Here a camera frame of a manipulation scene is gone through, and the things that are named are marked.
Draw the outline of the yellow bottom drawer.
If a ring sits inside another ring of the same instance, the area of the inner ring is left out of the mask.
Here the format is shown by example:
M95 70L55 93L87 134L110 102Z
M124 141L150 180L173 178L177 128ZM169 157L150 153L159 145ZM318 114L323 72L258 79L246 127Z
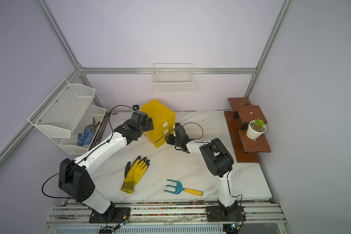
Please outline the yellow bottom drawer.
M167 139L168 137L170 137L170 136L175 136L174 131L169 132L169 133L167 133L167 134L165 134L165 135L163 135L163 136L160 136L160 135L159 135L159 137L157 137L156 140L155 140L155 146L156 146L157 148L159 148L159 147L161 147L162 145L166 144L166 143L167 143L166 139Z

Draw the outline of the yellow drawer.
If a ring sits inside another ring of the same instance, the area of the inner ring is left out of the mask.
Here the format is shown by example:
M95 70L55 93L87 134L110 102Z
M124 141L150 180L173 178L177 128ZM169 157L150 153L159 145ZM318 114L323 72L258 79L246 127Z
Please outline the yellow drawer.
M170 115L166 117L153 118L154 121L154 131L157 133L162 127L167 127L168 125L175 124L175 115Z
M155 140L159 141L165 138L168 134L173 134L175 125L168 125L167 127L162 127L159 132L155 135Z
M167 139L168 137L170 137L170 136L175 136L174 131L169 132L169 133L167 133L167 134L165 134L165 135L163 135L163 136L160 136L160 135L159 135L159 137L157 137L156 140L155 140L155 146L156 146L157 148L159 148L159 147L161 147L162 145L166 144L166 143L167 143L166 139Z

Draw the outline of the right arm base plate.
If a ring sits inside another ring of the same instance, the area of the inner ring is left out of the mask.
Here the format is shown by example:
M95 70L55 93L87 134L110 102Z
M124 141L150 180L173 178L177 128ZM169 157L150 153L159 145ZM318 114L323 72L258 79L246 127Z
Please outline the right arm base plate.
M207 220L209 222L236 222L246 221L245 211L242 206L233 207L232 209L222 209L218 206L206 207Z

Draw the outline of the yellow top drawer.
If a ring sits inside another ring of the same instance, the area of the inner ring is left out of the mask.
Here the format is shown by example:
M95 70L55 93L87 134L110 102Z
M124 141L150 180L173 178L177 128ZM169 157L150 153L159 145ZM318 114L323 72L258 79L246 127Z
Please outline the yellow top drawer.
M162 127L167 127L168 125L175 124L175 115L170 115L166 117L153 118L154 121L154 131L157 133Z

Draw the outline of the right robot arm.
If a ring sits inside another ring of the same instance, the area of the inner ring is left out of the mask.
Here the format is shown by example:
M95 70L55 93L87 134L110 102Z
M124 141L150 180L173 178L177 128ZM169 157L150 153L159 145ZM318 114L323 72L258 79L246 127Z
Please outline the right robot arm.
M238 208L232 195L231 171L234 159L219 138L210 141L197 141L189 138L180 123L176 123L166 143L187 154L202 155L209 172L217 178L218 203L221 210L231 213Z

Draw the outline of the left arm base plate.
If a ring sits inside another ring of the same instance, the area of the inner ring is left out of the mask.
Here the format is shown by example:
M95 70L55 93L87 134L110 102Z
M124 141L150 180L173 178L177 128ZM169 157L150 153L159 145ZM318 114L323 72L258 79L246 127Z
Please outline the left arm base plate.
M131 208L129 207L115 207L114 209L111 209L103 214L93 210L89 218L89 223L122 223L124 221L124 217L130 216L130 212Z

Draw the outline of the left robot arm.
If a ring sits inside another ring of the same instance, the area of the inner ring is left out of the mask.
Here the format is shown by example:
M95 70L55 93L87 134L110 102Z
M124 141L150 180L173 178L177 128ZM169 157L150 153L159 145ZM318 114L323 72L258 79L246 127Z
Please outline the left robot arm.
M90 207L107 220L113 220L116 216L115 205L98 191L91 175L118 150L153 129L152 119L146 113L134 111L131 118L116 127L104 142L74 160L63 160L59 168L58 187L77 202Z

